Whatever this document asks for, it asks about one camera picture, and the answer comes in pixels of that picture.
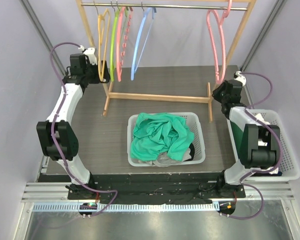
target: light blue hanger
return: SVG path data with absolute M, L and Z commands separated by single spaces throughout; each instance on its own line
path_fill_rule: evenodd
M 137 59 L 137 53 L 138 53 L 141 34 L 142 34 L 143 29 L 144 29 L 147 16 L 148 16 L 148 14 L 150 13 L 151 10 L 152 10 L 151 25 L 150 25 L 148 33 L 146 35 L 146 38 L 145 38 L 145 41 L 144 41 L 144 44 L 143 44 L 143 47 L 142 47 L 142 51 L 141 51 L 138 63 L 136 64 L 136 59 Z M 140 59 L 141 59 L 142 53 L 144 52 L 144 49 L 145 49 L 145 46 L 146 46 L 146 42 L 148 40 L 148 36 L 149 36 L 150 30 L 151 30 L 152 24 L 154 23 L 156 12 L 157 12 L 157 9 L 155 7 L 150 7 L 144 12 L 143 19 L 141 21 L 141 25 L 140 25 L 140 28 L 139 28 L 138 35 L 136 37 L 136 42 L 135 42 L 135 47 L 134 47 L 133 60 L 132 60 L 132 66 L 131 66 L 131 81 L 133 81 L 134 78 L 135 78 L 135 73 L 137 72 L 137 69 L 138 69 L 138 66 L 139 66 L 139 63 L 140 63 Z

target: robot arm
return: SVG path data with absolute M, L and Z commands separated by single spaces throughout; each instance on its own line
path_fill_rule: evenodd
M 63 78 L 63 83 L 66 90 L 66 98 L 62 104 L 59 114 L 55 120 L 54 134 L 58 141 L 69 171 L 83 184 L 90 188 L 95 188 L 95 181 L 93 175 L 85 168 L 79 155 L 79 142 L 71 127 L 72 118 L 79 100 L 82 98 L 85 89 L 89 84 L 108 83 L 110 78 L 100 80 L 98 74 L 97 57 L 95 55 L 95 48 L 91 47 L 84 49 L 83 46 L 79 48 L 82 53 L 72 54 L 70 56 L 69 72 Z M 46 121 L 38 122 L 36 130 L 40 140 L 42 152 L 45 156 L 50 157 L 53 161 L 59 163 L 65 170 L 66 166 L 60 153 L 51 136 L 51 126 L 56 115 L 57 109 L 60 107 L 64 98 L 64 88 L 61 88 L 61 93 L 58 101 Z M 79 182 L 71 179 L 73 189 L 81 188 Z
M 245 113 L 246 106 L 240 102 L 241 91 L 245 84 L 246 78 L 237 71 L 234 79 L 225 80 L 212 93 L 213 98 L 221 103 L 221 111 L 231 123 L 239 158 L 232 167 L 222 172 L 218 179 L 220 189 L 240 186 L 241 178 L 245 174 L 273 167 L 279 160 L 280 149 L 274 136 L 268 129 L 250 118 Z M 280 135 L 278 126 L 267 125 L 277 136 Z

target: white wall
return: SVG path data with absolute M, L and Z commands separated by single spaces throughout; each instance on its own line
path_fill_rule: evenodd
M 96 3 L 110 3 L 110 0 L 96 0 Z M 138 3 L 135 0 L 119 0 L 119 3 Z M 237 49 L 231 60 L 231 64 L 240 66 L 245 60 L 252 44 L 260 32 L 276 0 L 257 0 L 250 20 L 242 34 Z M 88 45 L 88 39 L 75 0 L 30 0 L 38 18 L 47 32 L 52 44 L 64 41 L 72 41 L 78 44 Z M 174 5 L 212 5 L 225 6 L 225 3 L 191 2 L 191 1 L 151 1 L 146 3 L 174 4 Z M 234 7 L 245 7 L 247 4 L 234 3 Z M 98 44 L 97 11 L 95 7 L 85 7 L 95 44 Z M 103 13 L 104 7 L 98 7 L 99 13 Z M 114 11 L 109 7 L 111 19 Z M 202 9 L 164 9 L 158 8 L 152 32 L 149 35 L 144 49 L 140 67 L 164 67 L 164 66 L 210 66 L 214 64 L 210 37 L 206 26 L 206 10 Z M 231 12 L 224 22 L 224 35 L 226 49 L 230 48 L 241 18 L 244 12 Z M 139 26 L 143 17 L 143 11 L 136 7 L 133 11 L 132 24 L 129 33 L 124 67 L 131 67 L 133 52 Z M 214 26 L 215 39 L 219 42 L 218 29 L 211 15 L 211 23 Z M 73 50 L 59 52 L 59 56 L 65 66 L 69 65 L 69 54 Z
M 247 72 L 273 81 L 273 94 L 260 108 L 278 112 L 300 167 L 300 0 L 287 1 Z M 254 102 L 267 94 L 264 80 L 249 76 L 247 82 Z M 300 209 L 300 178 L 291 186 Z
M 23 7 L 0 0 L 0 240 L 12 238 L 25 184 L 37 177 L 36 124 L 59 92 L 48 51 Z

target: pink plastic hanger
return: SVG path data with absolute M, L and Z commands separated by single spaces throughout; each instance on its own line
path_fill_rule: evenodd
M 211 45 L 212 45 L 212 50 L 213 50 L 213 55 L 214 55 L 214 69 L 215 69 L 215 83 L 216 84 L 222 84 L 222 82 L 225 79 L 225 74 L 226 74 L 226 44 L 225 44 L 225 37 L 224 37 L 224 31 L 222 28 L 222 24 L 224 23 L 224 20 L 226 17 L 228 17 L 230 10 L 232 6 L 232 0 L 229 0 L 228 2 L 228 7 L 225 11 L 223 11 L 221 19 L 219 19 L 218 12 L 216 10 L 208 10 L 206 14 L 206 24 L 208 26 L 209 30 L 209 35 L 210 35 L 210 40 L 211 40 Z M 220 35 L 220 42 L 221 42 L 221 48 L 222 48 L 222 73 L 220 77 L 219 73 L 219 64 L 218 64 L 218 56 L 217 56 L 217 50 L 216 50 L 216 44 L 215 44 L 215 39 L 212 33 L 211 25 L 210 25 L 210 13 L 213 13 L 218 29 L 219 29 L 219 35 Z
M 120 10 L 119 20 L 118 20 L 118 27 L 116 32 L 116 74 L 118 77 L 118 81 L 121 82 L 121 74 L 122 74 L 122 66 L 124 65 L 124 56 L 127 47 L 127 40 L 128 40 L 128 33 L 131 25 L 131 18 L 132 18 L 132 7 L 130 7 L 127 27 L 125 29 L 124 37 L 123 37 L 123 44 L 122 44 L 122 52 L 120 53 L 120 36 L 121 36 L 121 26 L 123 21 L 123 16 L 125 15 L 126 7 L 122 7 Z

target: laundry basket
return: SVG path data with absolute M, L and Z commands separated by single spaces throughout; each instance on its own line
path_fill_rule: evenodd
M 199 122 L 198 116 L 193 112 L 169 112 L 170 114 L 183 117 L 186 120 L 186 125 L 190 128 L 190 131 L 194 133 L 194 158 L 192 161 L 180 162 L 176 166 L 191 165 L 191 164 L 200 164 L 206 158 L 205 153 L 205 142 L 204 136 L 202 134 L 201 124 Z M 148 163 L 140 163 L 138 159 L 131 158 L 131 143 L 134 139 L 134 128 L 136 126 L 138 115 L 132 115 L 128 121 L 127 127 L 127 153 L 128 161 L 134 167 L 151 167 Z
M 253 115 L 261 114 L 263 119 L 266 122 L 269 122 L 271 125 L 277 125 L 280 128 L 280 141 L 283 149 L 282 162 L 279 166 L 279 171 L 282 172 L 282 176 L 251 176 L 248 178 L 250 181 L 256 182 L 283 182 L 289 180 L 295 180 L 300 177 L 300 169 L 298 167 L 296 156 L 293 152 L 289 139 L 287 137 L 284 126 L 279 118 L 279 115 L 272 110 L 264 109 L 250 109 L 250 113 Z M 231 123 L 227 120 L 228 129 L 230 133 L 232 148 L 234 152 L 235 161 L 238 161 L 238 153 L 236 149 L 235 139 L 232 132 Z

